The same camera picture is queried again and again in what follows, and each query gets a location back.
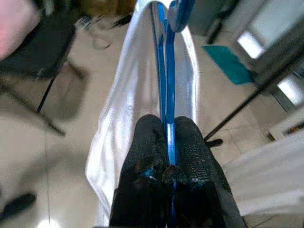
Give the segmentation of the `white t-shirt small red print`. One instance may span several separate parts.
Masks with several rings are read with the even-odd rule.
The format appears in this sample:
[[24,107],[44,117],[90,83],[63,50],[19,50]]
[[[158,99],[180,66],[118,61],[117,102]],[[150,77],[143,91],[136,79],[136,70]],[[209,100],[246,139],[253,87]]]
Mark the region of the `white t-shirt small red print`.
[[[98,197],[96,227],[109,225],[119,174],[136,122],[146,114],[161,118],[150,6],[173,0],[137,0],[120,54],[114,82],[92,139],[85,174]],[[198,119],[200,71],[188,25],[175,34],[175,117]]]

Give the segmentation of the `person bare pink limb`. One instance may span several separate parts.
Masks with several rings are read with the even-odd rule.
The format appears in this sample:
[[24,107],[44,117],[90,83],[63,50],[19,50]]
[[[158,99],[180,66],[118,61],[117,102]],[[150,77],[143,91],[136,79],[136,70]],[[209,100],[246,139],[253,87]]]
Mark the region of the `person bare pink limb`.
[[10,56],[40,22],[33,0],[0,0],[0,61]]

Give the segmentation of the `plain white t-shirt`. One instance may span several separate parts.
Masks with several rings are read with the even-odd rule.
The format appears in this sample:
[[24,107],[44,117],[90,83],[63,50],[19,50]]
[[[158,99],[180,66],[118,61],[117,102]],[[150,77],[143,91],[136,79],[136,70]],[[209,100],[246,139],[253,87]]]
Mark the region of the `plain white t-shirt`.
[[248,151],[222,169],[242,216],[304,214],[304,132]]

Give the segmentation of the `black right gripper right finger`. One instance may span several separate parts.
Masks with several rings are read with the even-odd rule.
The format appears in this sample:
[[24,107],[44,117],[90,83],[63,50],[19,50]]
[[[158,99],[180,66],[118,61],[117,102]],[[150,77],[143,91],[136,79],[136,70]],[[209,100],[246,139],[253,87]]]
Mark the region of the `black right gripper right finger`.
[[220,164],[190,118],[175,118],[175,145],[177,166],[163,180],[177,184],[177,228],[246,228]]

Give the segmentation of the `blue clothes hanger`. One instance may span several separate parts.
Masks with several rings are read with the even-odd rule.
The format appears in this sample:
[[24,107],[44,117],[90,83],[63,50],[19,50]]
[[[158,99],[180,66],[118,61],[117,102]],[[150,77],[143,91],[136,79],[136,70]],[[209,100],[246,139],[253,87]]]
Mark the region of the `blue clothes hanger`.
[[175,34],[188,24],[195,0],[173,0],[165,11],[162,3],[150,6],[156,54],[160,114],[171,168],[176,168],[175,149]]

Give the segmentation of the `black chair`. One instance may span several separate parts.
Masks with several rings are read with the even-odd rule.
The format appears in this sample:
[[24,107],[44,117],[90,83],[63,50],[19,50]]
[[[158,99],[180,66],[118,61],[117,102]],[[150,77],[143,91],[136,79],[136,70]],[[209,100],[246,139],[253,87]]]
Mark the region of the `black chair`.
[[[46,125],[61,136],[65,132],[55,126],[50,118],[41,113],[48,93],[61,72],[68,64],[75,76],[84,78],[84,74],[72,63],[68,55],[74,43],[76,28],[70,20],[65,0],[52,0],[54,10],[47,15],[43,10],[42,20],[25,37],[22,44],[9,57],[0,61],[0,95],[8,94],[24,108],[40,117]],[[12,85],[5,82],[8,73],[16,73],[20,78],[37,81],[49,81],[48,87],[38,107],[32,106]]]

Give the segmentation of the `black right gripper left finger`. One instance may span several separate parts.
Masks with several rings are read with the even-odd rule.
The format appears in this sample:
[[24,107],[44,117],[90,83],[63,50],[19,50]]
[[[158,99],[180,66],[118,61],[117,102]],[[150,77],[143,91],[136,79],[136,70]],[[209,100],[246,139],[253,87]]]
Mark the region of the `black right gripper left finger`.
[[162,181],[169,167],[166,149],[161,120],[142,116],[114,191],[110,228],[166,227],[171,207],[171,187]]

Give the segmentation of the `black clothes rack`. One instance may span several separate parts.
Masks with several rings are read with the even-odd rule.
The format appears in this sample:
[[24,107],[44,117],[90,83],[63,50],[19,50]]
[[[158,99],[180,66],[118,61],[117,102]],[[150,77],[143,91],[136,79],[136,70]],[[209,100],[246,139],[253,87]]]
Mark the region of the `black clothes rack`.
[[204,137],[205,144],[209,148],[221,146],[222,139],[218,138],[211,141],[210,138],[266,90],[274,95],[284,109],[293,110],[295,107],[304,104],[304,98],[300,98],[301,95],[304,96],[304,57],[297,61],[289,61],[271,74],[264,83],[259,85],[250,96]]

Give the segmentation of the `teal floor mat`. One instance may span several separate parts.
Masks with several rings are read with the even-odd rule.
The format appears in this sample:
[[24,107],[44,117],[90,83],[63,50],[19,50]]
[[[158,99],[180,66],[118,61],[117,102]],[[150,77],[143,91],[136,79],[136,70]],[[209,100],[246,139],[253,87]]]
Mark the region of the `teal floor mat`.
[[226,46],[202,46],[209,57],[235,85],[253,83],[252,71],[248,70],[236,55]]

